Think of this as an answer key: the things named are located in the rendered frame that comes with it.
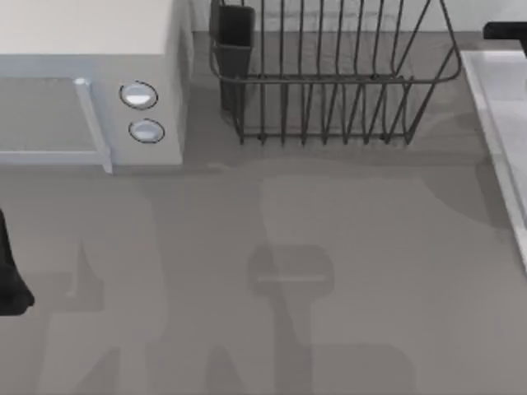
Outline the small microwave knob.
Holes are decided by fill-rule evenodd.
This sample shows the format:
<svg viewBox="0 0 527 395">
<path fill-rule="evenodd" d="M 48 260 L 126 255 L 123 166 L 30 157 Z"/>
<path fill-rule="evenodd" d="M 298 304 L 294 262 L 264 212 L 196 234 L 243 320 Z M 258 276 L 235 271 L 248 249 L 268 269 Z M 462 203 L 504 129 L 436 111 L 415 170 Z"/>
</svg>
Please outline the small microwave knob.
<svg viewBox="0 0 527 395">
<path fill-rule="evenodd" d="M 128 134 L 142 144 L 157 144 L 165 137 L 166 132 L 156 120 L 144 118 L 130 123 Z"/>
</svg>

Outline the dark cutlery holder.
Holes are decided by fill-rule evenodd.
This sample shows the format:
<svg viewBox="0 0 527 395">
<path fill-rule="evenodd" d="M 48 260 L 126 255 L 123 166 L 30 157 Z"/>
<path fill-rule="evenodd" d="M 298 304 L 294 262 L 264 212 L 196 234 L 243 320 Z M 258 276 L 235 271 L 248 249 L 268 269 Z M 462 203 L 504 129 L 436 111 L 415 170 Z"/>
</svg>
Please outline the dark cutlery holder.
<svg viewBox="0 0 527 395">
<path fill-rule="evenodd" d="M 245 5 L 229 5 L 211 0 L 209 34 L 217 63 L 221 104 L 224 111 L 236 114 L 245 99 L 245 81 L 250 71 L 254 47 L 256 12 Z"/>
</svg>

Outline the large microwave knob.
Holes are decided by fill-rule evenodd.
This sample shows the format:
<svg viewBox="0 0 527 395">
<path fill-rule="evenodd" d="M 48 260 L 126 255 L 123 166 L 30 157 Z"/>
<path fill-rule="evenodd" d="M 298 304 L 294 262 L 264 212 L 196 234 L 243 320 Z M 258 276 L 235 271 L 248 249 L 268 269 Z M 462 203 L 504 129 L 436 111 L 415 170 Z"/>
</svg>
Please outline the large microwave knob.
<svg viewBox="0 0 527 395">
<path fill-rule="evenodd" d="M 146 110 L 157 104 L 159 95 L 152 85 L 144 81 L 134 81 L 119 88 L 119 98 L 132 109 Z"/>
</svg>

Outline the pale microwave oven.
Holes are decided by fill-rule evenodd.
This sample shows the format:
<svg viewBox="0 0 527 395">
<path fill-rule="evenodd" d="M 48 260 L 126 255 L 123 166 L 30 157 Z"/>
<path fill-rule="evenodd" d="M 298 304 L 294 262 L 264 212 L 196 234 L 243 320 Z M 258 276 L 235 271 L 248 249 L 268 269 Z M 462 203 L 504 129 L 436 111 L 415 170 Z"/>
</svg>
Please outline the pale microwave oven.
<svg viewBox="0 0 527 395">
<path fill-rule="evenodd" d="M 0 0 L 0 54 L 90 55 L 99 76 L 96 105 L 117 166 L 183 162 L 194 40 L 189 0 Z M 132 109 L 119 88 L 152 85 L 157 104 Z M 128 134 L 130 123 L 154 119 L 157 144 Z"/>
</svg>

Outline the microwave oven door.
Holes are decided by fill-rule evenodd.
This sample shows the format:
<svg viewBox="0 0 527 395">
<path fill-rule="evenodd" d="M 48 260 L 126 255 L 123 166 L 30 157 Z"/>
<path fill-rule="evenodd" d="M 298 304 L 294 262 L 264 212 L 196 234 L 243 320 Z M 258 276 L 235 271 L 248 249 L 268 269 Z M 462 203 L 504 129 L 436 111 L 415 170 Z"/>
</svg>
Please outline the microwave oven door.
<svg viewBox="0 0 527 395">
<path fill-rule="evenodd" d="M 112 154 L 90 55 L 0 54 L 0 165 L 99 165 Z"/>
</svg>

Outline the white sink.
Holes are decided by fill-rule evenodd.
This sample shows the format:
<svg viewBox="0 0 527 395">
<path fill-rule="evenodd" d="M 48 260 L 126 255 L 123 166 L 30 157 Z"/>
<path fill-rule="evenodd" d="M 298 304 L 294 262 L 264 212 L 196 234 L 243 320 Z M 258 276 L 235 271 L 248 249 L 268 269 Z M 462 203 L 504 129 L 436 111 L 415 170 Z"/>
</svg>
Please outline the white sink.
<svg viewBox="0 0 527 395">
<path fill-rule="evenodd" d="M 465 75 L 527 273 L 527 57 L 466 50 Z"/>
</svg>

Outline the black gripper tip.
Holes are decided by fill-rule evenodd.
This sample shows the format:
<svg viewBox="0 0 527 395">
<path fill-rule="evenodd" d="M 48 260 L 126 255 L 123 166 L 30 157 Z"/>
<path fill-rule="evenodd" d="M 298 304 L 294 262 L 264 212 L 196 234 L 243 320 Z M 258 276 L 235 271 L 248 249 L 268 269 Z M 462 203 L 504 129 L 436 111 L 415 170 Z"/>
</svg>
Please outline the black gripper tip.
<svg viewBox="0 0 527 395">
<path fill-rule="evenodd" d="M 0 317 L 21 316 L 34 304 L 35 297 L 16 266 L 0 209 Z"/>
</svg>

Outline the black tap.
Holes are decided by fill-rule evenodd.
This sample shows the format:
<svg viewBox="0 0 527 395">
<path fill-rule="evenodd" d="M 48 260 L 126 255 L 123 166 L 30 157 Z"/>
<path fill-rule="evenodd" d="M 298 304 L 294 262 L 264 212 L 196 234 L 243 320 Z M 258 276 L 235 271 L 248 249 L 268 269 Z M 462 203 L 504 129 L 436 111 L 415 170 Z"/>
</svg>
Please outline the black tap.
<svg viewBox="0 0 527 395">
<path fill-rule="evenodd" d="M 483 38 L 527 41 L 527 21 L 489 21 L 483 27 Z"/>
</svg>

